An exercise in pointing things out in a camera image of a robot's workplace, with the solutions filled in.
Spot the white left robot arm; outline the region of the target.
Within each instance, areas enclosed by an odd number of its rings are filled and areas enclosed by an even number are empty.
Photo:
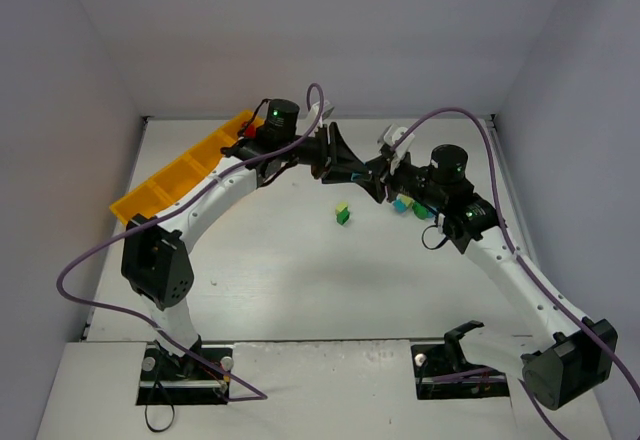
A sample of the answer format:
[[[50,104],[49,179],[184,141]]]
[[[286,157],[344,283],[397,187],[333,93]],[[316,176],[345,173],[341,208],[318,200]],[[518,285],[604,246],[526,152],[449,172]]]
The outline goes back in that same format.
[[[121,274],[146,305],[161,351],[181,364],[199,354],[202,340],[193,325],[187,295],[195,280],[190,254],[204,233],[234,204],[273,183],[287,169],[307,165],[324,184],[354,183],[376,194],[373,170],[346,145],[336,124],[323,125],[329,107],[309,108],[310,134],[300,135],[299,106],[266,99],[264,120],[251,116],[197,146],[155,178],[167,185],[168,200],[153,208],[128,195],[127,238]]]

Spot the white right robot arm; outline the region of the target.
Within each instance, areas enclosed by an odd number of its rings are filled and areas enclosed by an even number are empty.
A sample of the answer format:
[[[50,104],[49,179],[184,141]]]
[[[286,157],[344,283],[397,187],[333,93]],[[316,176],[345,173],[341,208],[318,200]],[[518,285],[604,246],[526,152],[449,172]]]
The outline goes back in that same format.
[[[545,408],[557,410],[608,379],[618,335],[605,319],[594,322],[571,305],[531,260],[507,242],[496,208],[466,177],[467,152],[441,145],[429,165],[405,156],[391,161],[389,148],[367,161],[366,179],[387,198],[398,194],[434,209],[445,239],[494,283],[521,315],[530,339],[516,340],[468,321],[444,336],[457,372],[486,366],[523,381]]]

